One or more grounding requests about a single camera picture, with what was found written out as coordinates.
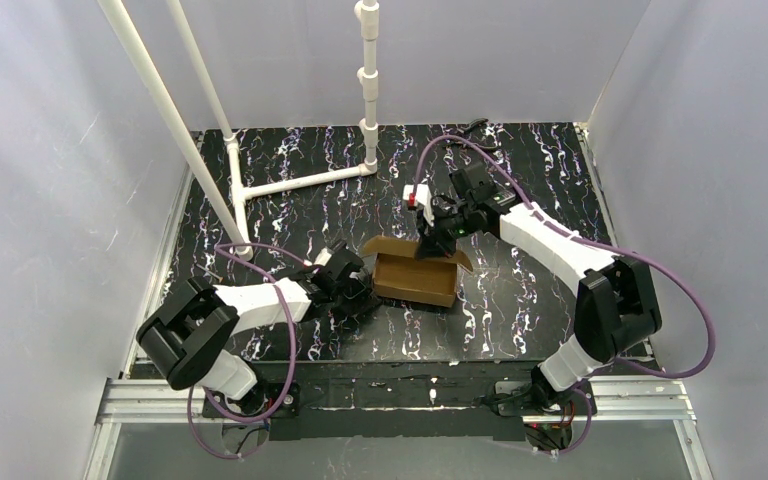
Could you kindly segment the brown cardboard paper box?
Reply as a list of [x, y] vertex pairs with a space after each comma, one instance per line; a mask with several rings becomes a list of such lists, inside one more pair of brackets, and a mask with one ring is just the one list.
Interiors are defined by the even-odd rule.
[[382, 235], [369, 239], [360, 255], [375, 257], [373, 291], [386, 299], [452, 307], [460, 272], [473, 272], [469, 257], [456, 250], [451, 257], [417, 259], [418, 247], [417, 241]]

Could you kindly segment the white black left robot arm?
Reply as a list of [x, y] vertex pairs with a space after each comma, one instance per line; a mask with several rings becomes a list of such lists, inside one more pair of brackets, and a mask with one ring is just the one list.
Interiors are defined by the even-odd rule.
[[364, 260], [338, 241], [261, 284], [212, 285], [192, 277], [146, 318], [136, 341], [172, 389], [204, 387], [240, 401], [258, 380], [227, 350], [232, 336], [283, 321], [354, 318], [380, 303]]

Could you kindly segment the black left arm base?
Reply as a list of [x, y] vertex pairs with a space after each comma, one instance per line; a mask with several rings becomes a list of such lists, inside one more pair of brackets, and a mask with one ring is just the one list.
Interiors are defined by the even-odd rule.
[[[259, 381], [242, 399], [227, 400], [221, 393], [214, 394], [214, 401], [234, 416], [254, 417], [271, 408], [282, 391], [283, 382]], [[269, 420], [292, 419], [299, 415], [302, 393], [299, 383], [294, 381], [287, 395], [280, 402]]]

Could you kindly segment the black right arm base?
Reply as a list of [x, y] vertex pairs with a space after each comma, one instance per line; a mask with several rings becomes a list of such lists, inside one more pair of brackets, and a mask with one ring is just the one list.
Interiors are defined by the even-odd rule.
[[526, 441], [538, 453], [559, 455], [575, 450], [586, 438], [596, 413], [593, 390], [587, 379], [556, 392], [542, 378], [517, 384], [510, 391], [497, 391], [473, 400], [501, 417], [558, 415], [557, 421], [525, 423]]

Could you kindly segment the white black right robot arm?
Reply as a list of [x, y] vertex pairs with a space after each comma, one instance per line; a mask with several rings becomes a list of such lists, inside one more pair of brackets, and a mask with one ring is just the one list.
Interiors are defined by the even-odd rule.
[[488, 233], [536, 259], [575, 296], [573, 333], [533, 369], [533, 392], [553, 398], [661, 328], [646, 263], [585, 245], [480, 165], [449, 178], [454, 198], [434, 195], [426, 184], [403, 188], [405, 205], [417, 213], [417, 258], [451, 258], [459, 239]]

